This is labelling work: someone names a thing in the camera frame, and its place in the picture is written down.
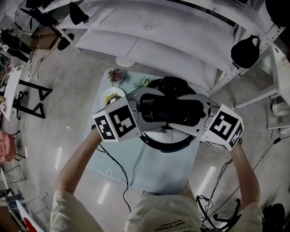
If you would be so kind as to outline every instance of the white plate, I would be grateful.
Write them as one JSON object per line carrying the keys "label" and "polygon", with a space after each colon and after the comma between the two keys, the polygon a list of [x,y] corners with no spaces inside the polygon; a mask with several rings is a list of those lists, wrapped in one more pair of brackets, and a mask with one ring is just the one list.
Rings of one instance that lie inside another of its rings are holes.
{"label": "white plate", "polygon": [[116,93],[118,96],[123,97],[125,96],[125,92],[117,87],[112,87],[109,89],[106,89],[103,94],[101,95],[100,98],[100,106],[101,108],[104,108],[106,106],[106,97],[110,96],[111,94]]}

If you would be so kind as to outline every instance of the black table leg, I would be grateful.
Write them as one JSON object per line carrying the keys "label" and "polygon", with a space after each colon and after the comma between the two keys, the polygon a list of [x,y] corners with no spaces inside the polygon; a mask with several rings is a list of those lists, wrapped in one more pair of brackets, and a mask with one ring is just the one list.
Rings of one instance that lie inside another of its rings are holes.
{"label": "black table leg", "polygon": [[42,87],[42,86],[39,86],[39,85],[35,85],[33,83],[25,82],[25,81],[22,81],[22,80],[19,81],[19,84],[20,85],[25,85],[25,86],[28,86],[28,87],[31,87],[31,88],[34,88],[34,89],[38,89],[39,98],[40,98],[41,101],[43,101],[53,91],[52,89],[48,89],[48,88],[45,88],[45,87]]}
{"label": "black table leg", "polygon": [[42,103],[38,103],[33,110],[28,109],[20,104],[17,104],[17,103],[13,103],[12,107],[17,109],[17,110],[23,111],[25,113],[31,114],[33,116],[45,119],[45,114],[44,114],[44,109],[43,109]]}

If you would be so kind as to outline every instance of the person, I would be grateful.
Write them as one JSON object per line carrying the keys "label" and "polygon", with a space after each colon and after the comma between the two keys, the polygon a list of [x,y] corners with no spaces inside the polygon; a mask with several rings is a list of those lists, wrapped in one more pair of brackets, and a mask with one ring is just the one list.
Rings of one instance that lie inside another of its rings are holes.
{"label": "person", "polygon": [[11,32],[12,30],[11,31],[7,29],[2,30],[0,34],[1,43],[6,44],[9,47],[7,53],[27,63],[29,61],[29,58],[26,57],[22,52],[30,55],[32,49],[28,47],[25,43],[23,43],[21,39],[19,39],[16,36],[13,36]]}
{"label": "person", "polygon": [[[53,197],[51,232],[102,232],[85,206],[73,195],[92,154],[102,138],[95,128],[61,170]],[[241,188],[243,213],[231,232],[261,232],[260,188],[249,161],[237,143],[231,151]],[[125,232],[201,232],[197,203],[187,183],[178,195],[143,192],[132,209]]]}

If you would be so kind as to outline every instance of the black bag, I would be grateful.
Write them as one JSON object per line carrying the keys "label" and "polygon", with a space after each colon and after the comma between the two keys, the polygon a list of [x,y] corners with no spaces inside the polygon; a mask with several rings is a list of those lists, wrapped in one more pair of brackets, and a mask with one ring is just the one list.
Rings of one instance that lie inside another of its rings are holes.
{"label": "black bag", "polygon": [[268,14],[276,25],[290,26],[289,0],[266,0]]}
{"label": "black bag", "polygon": [[[258,39],[255,46],[253,39]],[[249,38],[239,41],[231,50],[232,60],[241,68],[252,67],[260,56],[260,38],[251,35]]]}
{"label": "black bag", "polygon": [[81,22],[85,24],[89,19],[89,16],[86,15],[74,2],[69,4],[69,15],[71,16],[72,22],[75,25],[78,25]]}

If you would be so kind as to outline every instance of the gray floor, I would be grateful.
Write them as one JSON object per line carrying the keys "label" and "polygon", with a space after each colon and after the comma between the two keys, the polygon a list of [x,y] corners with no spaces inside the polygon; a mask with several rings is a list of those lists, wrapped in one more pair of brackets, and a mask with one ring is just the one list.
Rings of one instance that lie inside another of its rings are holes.
{"label": "gray floor", "polygon": [[[36,54],[31,73],[34,75],[37,70],[39,77],[37,80],[31,77],[30,81],[53,89],[53,93],[43,102],[46,119],[21,113],[21,120],[18,121],[16,111],[14,111],[10,122],[4,121],[4,130],[7,132],[15,133],[21,130],[21,135],[16,137],[19,153],[24,155],[24,147],[27,147],[28,157],[20,161],[21,170],[27,180],[17,183],[17,187],[26,198],[45,192],[50,194],[47,198],[32,203],[34,210],[43,206],[51,209],[54,182],[61,168],[83,140],[101,77],[106,69],[117,67],[115,57],[90,51],[80,53],[72,46],[63,51],[56,49],[40,65],[37,65],[38,59],[48,52],[36,51]],[[27,78],[28,68],[29,65],[26,65],[22,79]],[[140,64],[134,65],[129,70],[164,75]],[[271,78],[259,68],[254,67],[244,76],[232,80],[212,95],[211,99],[232,108],[236,101],[270,85]],[[39,102],[37,92],[31,89],[29,89],[27,99],[26,105],[29,107]],[[254,166],[274,139],[280,136],[278,131],[266,129],[268,122],[275,122],[277,119],[271,113],[270,99],[239,109],[237,113],[243,117],[246,128],[242,134],[242,146]],[[273,145],[255,170],[261,188],[261,206],[282,203],[287,213],[290,210],[289,140],[290,138]],[[59,168],[56,170],[55,162],[60,148],[62,148],[62,156]],[[228,160],[230,160],[228,152],[202,144],[189,177],[193,193],[196,193],[209,168],[213,166],[216,167],[216,171],[203,191],[203,195],[209,197],[223,164]],[[12,161],[5,167],[8,168],[9,165],[13,167],[17,163],[17,161]],[[111,187],[103,204],[99,205],[97,198],[107,182],[111,183]],[[214,194],[213,208],[210,213],[220,207],[237,187],[237,176],[231,164]],[[101,175],[86,171],[77,188],[76,197],[84,203],[105,231],[122,231],[129,214],[122,199],[124,188],[124,184],[112,182]],[[138,201],[140,195],[141,190],[129,189],[126,199],[131,207]],[[218,211],[219,215],[230,215],[238,197],[240,193],[236,191]],[[49,214],[49,210],[40,214],[48,226]]]}

